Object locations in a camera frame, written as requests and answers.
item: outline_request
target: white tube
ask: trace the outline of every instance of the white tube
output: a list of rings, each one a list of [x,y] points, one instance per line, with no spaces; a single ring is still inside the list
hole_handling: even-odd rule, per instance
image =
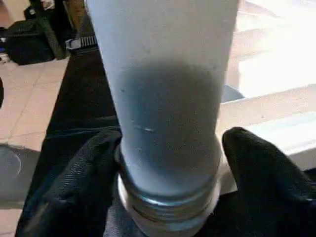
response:
[[[214,131],[237,0],[86,4],[123,134],[123,204],[150,236],[191,236],[219,195]]]

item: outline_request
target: floor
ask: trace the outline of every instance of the floor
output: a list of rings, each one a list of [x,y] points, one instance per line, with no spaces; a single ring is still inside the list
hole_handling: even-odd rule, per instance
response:
[[[2,0],[0,0],[0,27],[9,27],[13,23],[11,17],[9,16],[9,13],[3,3]]]
[[[0,143],[40,151],[68,59],[17,66],[0,65],[4,101]],[[14,236],[21,210],[0,209],[0,236]]]

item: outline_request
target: black glove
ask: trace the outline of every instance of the black glove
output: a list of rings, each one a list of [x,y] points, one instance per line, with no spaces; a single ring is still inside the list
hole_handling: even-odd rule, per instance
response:
[[[120,137],[106,129],[87,141],[49,191],[39,194],[44,182],[28,202],[20,219],[27,224],[16,236],[101,237],[112,204],[118,170],[114,154]]]
[[[223,147],[253,236],[316,235],[316,188],[285,154],[243,128],[227,131]]]

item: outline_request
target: black cloth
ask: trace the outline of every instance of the black cloth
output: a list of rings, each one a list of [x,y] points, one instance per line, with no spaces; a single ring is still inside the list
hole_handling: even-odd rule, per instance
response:
[[[0,78],[0,108],[2,107],[3,99],[4,99],[4,87],[3,87],[2,79]]]

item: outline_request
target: beige floor tile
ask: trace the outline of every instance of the beige floor tile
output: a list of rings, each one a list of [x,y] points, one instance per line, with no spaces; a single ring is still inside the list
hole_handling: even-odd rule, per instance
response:
[[[67,64],[68,58],[45,63],[44,70],[41,73],[37,83],[61,81],[64,77]]]
[[[1,144],[1,143],[7,143],[7,142],[8,142],[8,138],[0,139],[0,144]]]
[[[4,101],[0,109],[0,138],[11,136],[11,132],[30,98],[32,90],[33,87],[4,89]]]
[[[21,209],[0,210],[0,236],[13,237],[21,215]]]
[[[23,146],[34,151],[40,151],[45,135],[45,132],[41,132],[11,137],[8,140],[8,144],[15,146]]]
[[[5,88],[33,86],[44,69],[44,63],[17,66],[9,63],[1,67],[1,78]]]
[[[61,82],[38,84],[20,117],[12,136],[45,132]]]

